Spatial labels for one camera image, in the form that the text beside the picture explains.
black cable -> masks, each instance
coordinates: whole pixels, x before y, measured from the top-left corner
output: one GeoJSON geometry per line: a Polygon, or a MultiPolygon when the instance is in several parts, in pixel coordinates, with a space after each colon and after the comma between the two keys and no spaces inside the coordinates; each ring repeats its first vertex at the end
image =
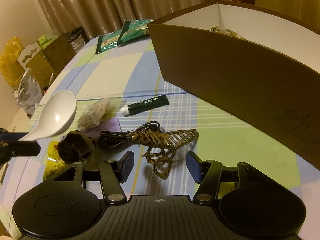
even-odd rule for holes
{"type": "MultiPolygon", "coordinates": [[[[138,127],[135,132],[142,132],[142,131],[160,131],[160,124],[157,121],[146,122],[142,126],[138,127]]],[[[124,143],[125,141],[130,140],[129,133],[132,131],[127,132],[109,132],[109,131],[101,131],[100,137],[97,141],[98,147],[101,150],[109,150],[114,147],[119,146],[120,144],[124,143]]]]}

lip gel tube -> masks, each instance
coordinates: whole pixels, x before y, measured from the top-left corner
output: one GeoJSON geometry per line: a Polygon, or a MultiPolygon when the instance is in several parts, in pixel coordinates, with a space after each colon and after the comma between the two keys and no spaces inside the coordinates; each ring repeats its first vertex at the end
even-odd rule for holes
{"type": "Polygon", "coordinates": [[[123,115],[134,115],[160,106],[167,106],[168,104],[169,101],[167,96],[161,95],[128,106],[124,106],[120,109],[120,113],[123,115]]]}

beige wall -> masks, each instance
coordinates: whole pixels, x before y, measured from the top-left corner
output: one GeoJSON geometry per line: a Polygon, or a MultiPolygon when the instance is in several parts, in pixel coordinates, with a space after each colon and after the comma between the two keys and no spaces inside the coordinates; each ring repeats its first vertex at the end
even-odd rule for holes
{"type": "MultiPolygon", "coordinates": [[[[49,30],[37,0],[0,0],[0,53],[13,36],[27,46],[49,30]]],[[[0,74],[0,127],[7,128],[19,109],[13,93],[0,74]]]]}

white ladle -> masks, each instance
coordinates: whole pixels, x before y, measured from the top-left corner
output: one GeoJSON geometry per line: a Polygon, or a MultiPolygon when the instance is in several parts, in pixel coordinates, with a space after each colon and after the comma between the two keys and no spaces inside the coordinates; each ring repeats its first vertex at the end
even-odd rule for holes
{"type": "Polygon", "coordinates": [[[37,126],[19,141],[35,141],[65,132],[76,116],[77,101],[72,92],[55,93],[45,104],[37,126]]]}

brown scrunchie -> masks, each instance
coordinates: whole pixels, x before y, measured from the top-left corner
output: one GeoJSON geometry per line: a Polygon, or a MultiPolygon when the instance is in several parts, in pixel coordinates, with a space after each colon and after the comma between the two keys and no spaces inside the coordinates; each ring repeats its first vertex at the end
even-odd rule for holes
{"type": "Polygon", "coordinates": [[[91,165],[94,159],[94,143],[93,139],[83,133],[71,131],[58,143],[58,153],[67,164],[84,161],[91,165]]]}

